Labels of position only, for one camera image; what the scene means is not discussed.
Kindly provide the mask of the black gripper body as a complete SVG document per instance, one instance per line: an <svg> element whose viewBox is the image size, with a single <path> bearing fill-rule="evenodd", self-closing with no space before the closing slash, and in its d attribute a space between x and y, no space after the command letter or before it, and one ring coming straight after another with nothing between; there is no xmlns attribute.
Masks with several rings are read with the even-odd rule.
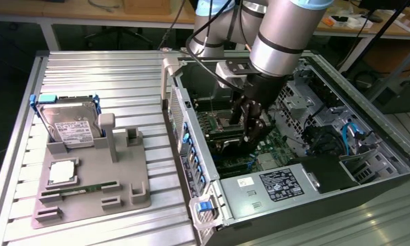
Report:
<svg viewBox="0 0 410 246"><path fill-rule="evenodd" d="M281 90L288 82L288 76L269 76L264 73L249 74L244 87L244 95L263 105L267 110L275 104Z"/></svg>

